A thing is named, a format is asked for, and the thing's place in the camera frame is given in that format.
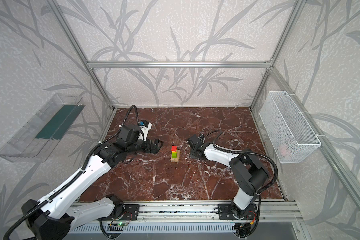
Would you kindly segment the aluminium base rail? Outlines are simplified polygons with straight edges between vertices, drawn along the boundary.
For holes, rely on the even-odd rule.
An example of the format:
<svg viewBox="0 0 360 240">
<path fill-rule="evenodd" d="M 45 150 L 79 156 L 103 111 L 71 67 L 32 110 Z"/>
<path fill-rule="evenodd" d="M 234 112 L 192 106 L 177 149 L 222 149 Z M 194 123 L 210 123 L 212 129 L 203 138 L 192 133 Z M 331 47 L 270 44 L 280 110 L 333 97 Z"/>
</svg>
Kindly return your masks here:
<svg viewBox="0 0 360 240">
<path fill-rule="evenodd" d="M 138 218 L 135 222 L 141 223 L 196 223 L 196 222 L 249 222 L 243 220 L 219 220 L 219 216 L 213 212 L 218 204 L 230 204 L 219 201 L 148 201 L 114 203 L 108 198 L 90 204 L 68 204 L 57 206 L 54 203 L 43 207 L 42 210 L 54 219 L 61 218 L 64 214 L 74 217 L 73 225 L 81 226 L 99 218 L 109 217 L 117 205 L 138 204 L 140 205 Z M 301 222 L 303 217 L 296 203 L 263 201 L 255 203 L 258 208 L 256 220 L 266 222 Z"/>
</svg>

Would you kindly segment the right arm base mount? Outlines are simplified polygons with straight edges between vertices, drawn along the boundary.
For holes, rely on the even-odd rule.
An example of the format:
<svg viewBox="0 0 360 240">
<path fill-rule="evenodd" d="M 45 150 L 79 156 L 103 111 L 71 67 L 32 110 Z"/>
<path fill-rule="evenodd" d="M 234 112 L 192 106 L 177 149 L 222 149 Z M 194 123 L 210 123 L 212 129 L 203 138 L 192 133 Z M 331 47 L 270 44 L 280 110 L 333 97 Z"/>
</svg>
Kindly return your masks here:
<svg viewBox="0 0 360 240">
<path fill-rule="evenodd" d="M 219 216 L 219 220 L 243 220 L 253 222 L 256 220 L 258 208 L 256 204 L 249 204 L 245 210 L 231 204 L 218 204 L 213 210 Z"/>
</svg>

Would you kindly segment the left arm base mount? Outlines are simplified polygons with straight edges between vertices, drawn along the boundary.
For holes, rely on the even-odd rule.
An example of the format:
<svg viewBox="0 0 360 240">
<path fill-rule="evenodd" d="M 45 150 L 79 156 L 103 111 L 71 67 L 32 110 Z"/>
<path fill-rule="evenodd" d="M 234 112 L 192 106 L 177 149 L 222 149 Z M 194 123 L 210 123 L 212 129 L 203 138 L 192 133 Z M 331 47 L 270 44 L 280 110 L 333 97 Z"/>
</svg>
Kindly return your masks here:
<svg viewBox="0 0 360 240">
<path fill-rule="evenodd" d="M 108 218 L 110 220 L 136 221 L 139 209 L 140 205 L 138 204 L 117 205 Z"/>
</svg>

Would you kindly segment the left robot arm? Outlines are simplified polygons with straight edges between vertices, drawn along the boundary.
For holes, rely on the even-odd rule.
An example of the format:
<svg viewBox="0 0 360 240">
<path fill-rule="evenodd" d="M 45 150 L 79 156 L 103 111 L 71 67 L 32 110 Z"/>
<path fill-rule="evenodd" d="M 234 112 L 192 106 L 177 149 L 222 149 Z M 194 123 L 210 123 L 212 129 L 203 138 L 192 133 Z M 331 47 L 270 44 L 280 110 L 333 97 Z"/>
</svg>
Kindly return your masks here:
<svg viewBox="0 0 360 240">
<path fill-rule="evenodd" d="M 96 219 L 118 217 L 123 202 L 115 196 L 105 197 L 78 209 L 71 205 L 96 180 L 123 162 L 133 153 L 157 154 L 163 142 L 148 139 L 152 124 L 139 121 L 136 125 L 122 125 L 116 142 L 99 142 L 87 155 L 84 164 L 61 185 L 38 201 L 28 200 L 22 206 L 23 216 L 4 234 L 10 239 L 14 230 L 25 222 L 35 240 L 62 240 L 74 228 Z"/>
</svg>

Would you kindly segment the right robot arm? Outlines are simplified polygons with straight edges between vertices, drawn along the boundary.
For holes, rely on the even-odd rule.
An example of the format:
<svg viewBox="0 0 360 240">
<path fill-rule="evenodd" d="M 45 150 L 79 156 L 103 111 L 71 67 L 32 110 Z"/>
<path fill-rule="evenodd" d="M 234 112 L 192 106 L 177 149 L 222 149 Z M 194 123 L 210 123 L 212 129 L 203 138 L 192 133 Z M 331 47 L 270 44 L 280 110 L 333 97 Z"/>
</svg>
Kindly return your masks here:
<svg viewBox="0 0 360 240">
<path fill-rule="evenodd" d="M 234 218 L 243 219 L 262 192 L 277 180 L 277 164 L 268 156 L 251 150 L 239 151 L 220 147 L 213 142 L 206 142 L 205 136 L 193 135 L 187 139 L 191 147 L 190 158 L 206 159 L 231 168 L 239 190 L 231 201 Z"/>
</svg>

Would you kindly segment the aluminium frame crossbar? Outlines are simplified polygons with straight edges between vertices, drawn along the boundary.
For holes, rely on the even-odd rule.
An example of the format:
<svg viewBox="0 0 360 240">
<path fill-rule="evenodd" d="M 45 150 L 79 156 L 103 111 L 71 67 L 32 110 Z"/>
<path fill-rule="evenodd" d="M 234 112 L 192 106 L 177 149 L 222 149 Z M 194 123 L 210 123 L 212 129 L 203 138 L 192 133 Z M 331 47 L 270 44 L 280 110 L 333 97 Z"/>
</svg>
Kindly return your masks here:
<svg viewBox="0 0 360 240">
<path fill-rule="evenodd" d="M 268 62 L 262 61 L 89 61 L 90 68 L 269 68 Z"/>
</svg>

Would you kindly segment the clear plastic wall bin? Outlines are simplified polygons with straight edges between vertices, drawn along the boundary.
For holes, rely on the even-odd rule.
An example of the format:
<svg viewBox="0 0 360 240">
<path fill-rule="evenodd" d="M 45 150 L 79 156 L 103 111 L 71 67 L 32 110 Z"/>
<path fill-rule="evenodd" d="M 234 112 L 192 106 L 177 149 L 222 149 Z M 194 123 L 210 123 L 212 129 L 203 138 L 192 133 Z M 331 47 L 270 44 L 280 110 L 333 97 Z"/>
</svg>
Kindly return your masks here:
<svg viewBox="0 0 360 240">
<path fill-rule="evenodd" d="M 55 94 L 0 149 L 11 163 L 43 163 L 84 109 L 83 98 Z"/>
</svg>

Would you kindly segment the grooved natural wood block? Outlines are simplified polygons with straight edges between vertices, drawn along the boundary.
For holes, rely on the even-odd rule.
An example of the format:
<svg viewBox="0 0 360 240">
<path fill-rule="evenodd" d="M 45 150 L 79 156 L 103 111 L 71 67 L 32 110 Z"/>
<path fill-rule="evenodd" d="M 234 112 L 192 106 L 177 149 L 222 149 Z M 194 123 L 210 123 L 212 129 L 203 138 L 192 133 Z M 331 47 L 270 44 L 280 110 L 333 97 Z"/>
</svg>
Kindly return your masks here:
<svg viewBox="0 0 360 240">
<path fill-rule="evenodd" d="M 170 162 L 171 163 L 178 163 L 180 161 L 180 150 L 177 150 L 176 152 L 171 152 L 171 158 L 170 158 Z"/>
</svg>

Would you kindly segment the green long block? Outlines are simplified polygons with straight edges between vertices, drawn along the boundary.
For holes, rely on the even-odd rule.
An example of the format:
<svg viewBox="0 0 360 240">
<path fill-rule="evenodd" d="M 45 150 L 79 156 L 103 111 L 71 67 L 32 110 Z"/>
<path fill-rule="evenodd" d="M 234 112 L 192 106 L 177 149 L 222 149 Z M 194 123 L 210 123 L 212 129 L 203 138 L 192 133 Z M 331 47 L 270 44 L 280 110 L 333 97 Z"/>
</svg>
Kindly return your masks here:
<svg viewBox="0 0 360 240">
<path fill-rule="evenodd" d="M 171 159 L 177 159 L 178 158 L 178 152 L 177 153 L 172 153 L 171 152 Z"/>
</svg>

